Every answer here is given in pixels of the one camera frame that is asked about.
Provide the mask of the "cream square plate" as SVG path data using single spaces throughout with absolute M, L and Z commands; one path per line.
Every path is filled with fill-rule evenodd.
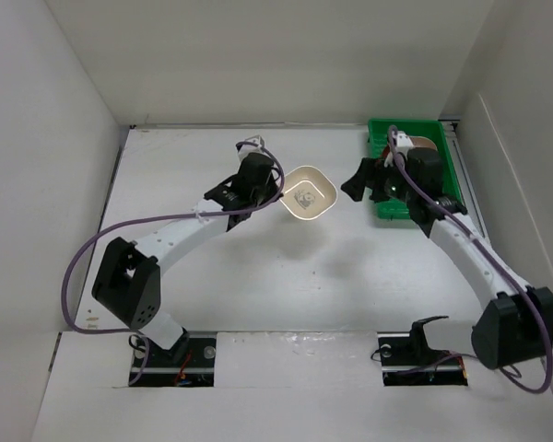
M 285 176 L 282 205 L 297 219 L 312 221 L 337 201 L 335 185 L 313 166 L 300 166 Z

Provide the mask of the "brown square plate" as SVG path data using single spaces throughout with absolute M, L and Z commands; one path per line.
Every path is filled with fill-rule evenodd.
M 421 148 L 432 149 L 432 150 L 435 150 L 435 151 L 438 150 L 436 144 L 427 137 L 409 135 L 408 138 L 409 138 L 412 146 L 415 147 L 415 148 L 420 148 L 421 147 Z

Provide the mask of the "red round plate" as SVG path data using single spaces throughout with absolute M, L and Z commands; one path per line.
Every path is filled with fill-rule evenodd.
M 389 145 L 382 151 L 381 159 L 383 160 L 383 165 L 388 168 L 394 164 L 394 154 Z

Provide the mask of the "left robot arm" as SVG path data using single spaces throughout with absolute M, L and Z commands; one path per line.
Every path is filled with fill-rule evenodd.
M 91 289 L 93 298 L 127 328 L 143 333 L 162 362 L 181 363 L 189 334 L 162 308 L 163 274 L 190 251 L 275 201 L 281 193 L 275 178 L 279 170 L 266 153 L 249 153 L 237 173 L 205 193 L 185 217 L 139 239 L 112 240 Z

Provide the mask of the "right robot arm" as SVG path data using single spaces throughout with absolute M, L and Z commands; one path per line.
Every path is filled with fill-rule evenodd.
M 451 259 L 483 309 L 470 339 L 485 367 L 552 360 L 553 293 L 531 286 L 480 236 L 465 206 L 444 192 L 436 151 L 415 147 L 391 160 L 364 157 L 341 189 L 355 202 L 370 190 L 375 203 L 404 203 L 410 219 Z

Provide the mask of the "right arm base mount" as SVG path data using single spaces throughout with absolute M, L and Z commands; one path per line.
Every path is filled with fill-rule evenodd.
M 409 331 L 378 332 L 371 360 L 381 364 L 385 387 L 467 387 L 463 358 L 450 350 L 429 346 L 424 327 L 447 316 L 416 320 Z

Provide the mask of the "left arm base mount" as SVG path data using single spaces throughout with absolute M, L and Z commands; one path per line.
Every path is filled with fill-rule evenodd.
M 190 336 L 186 353 L 172 362 L 154 343 L 144 358 L 145 343 L 141 338 L 128 340 L 133 350 L 129 369 L 129 386 L 143 388 L 208 388 L 214 386 L 217 335 L 198 332 Z

